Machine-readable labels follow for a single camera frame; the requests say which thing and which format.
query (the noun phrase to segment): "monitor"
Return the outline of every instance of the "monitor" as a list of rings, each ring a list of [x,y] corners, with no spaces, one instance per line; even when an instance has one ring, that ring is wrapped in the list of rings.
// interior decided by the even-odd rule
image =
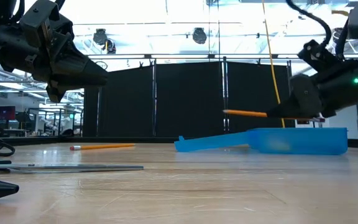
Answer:
[[[0,121],[15,120],[15,106],[0,106]]]

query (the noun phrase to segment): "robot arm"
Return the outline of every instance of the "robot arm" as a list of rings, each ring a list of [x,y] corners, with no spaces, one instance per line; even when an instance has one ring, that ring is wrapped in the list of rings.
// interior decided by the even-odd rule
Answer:
[[[343,45],[346,35],[358,39],[358,5],[350,12],[348,21],[339,38],[336,56],[325,46],[331,38],[328,25],[321,19],[305,14],[291,0],[288,5],[300,13],[323,25],[327,37],[318,44],[312,40],[305,44],[299,58],[313,67],[313,76],[295,75],[290,79],[292,91],[289,99],[267,112],[268,116],[279,118],[313,118],[320,115],[331,117],[336,111],[358,103],[358,60],[343,58]]]
[[[20,0],[13,16],[16,0],[0,0],[2,68],[23,70],[48,83],[49,98],[56,103],[67,90],[104,85],[108,74],[75,47],[73,23],[59,13],[63,3],[38,0],[23,15]]]

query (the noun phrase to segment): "black partition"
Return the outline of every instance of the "black partition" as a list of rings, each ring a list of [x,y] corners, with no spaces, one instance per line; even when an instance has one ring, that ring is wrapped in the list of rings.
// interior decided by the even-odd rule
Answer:
[[[280,99],[289,97],[287,66],[274,66]],[[227,106],[231,110],[267,111],[276,106],[277,97],[273,85],[270,65],[251,63],[227,63]],[[295,122],[286,120],[286,127],[295,127]],[[229,116],[229,132],[236,133],[252,128],[281,128],[281,119]]]
[[[98,100],[99,88],[84,90],[84,124],[83,136],[96,137],[98,133]]]
[[[224,133],[221,63],[157,65],[158,137]]]
[[[109,73],[99,102],[99,137],[153,136],[153,67]]]

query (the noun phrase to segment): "blue plastic box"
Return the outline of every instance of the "blue plastic box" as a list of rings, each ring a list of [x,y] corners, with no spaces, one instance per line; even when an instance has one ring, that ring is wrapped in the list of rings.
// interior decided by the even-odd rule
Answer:
[[[261,153],[341,155],[347,151],[346,128],[257,128],[243,133],[184,140],[179,152],[248,144]]]
[[[248,144],[261,153],[341,155],[347,151],[346,128],[258,128]]]

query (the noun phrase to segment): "wooden table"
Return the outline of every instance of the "wooden table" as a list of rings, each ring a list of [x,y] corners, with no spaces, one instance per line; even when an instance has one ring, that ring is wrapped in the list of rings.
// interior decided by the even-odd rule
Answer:
[[[0,223],[358,223],[358,149],[345,156],[176,153],[172,144],[23,146],[14,162],[139,164],[143,171],[0,174],[20,185]]]

